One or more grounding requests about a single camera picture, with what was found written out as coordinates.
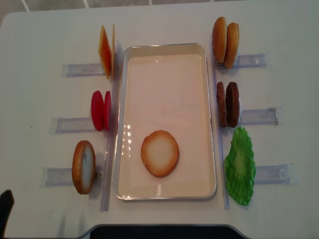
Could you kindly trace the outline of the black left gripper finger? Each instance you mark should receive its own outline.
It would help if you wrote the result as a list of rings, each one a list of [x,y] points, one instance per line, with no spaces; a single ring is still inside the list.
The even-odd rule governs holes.
[[[11,190],[5,190],[0,196],[0,238],[4,238],[8,218],[14,206],[14,197]]]

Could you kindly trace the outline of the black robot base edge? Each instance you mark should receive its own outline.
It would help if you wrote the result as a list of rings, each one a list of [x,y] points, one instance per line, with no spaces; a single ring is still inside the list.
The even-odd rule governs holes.
[[[243,239],[225,226],[102,226],[91,239]]]

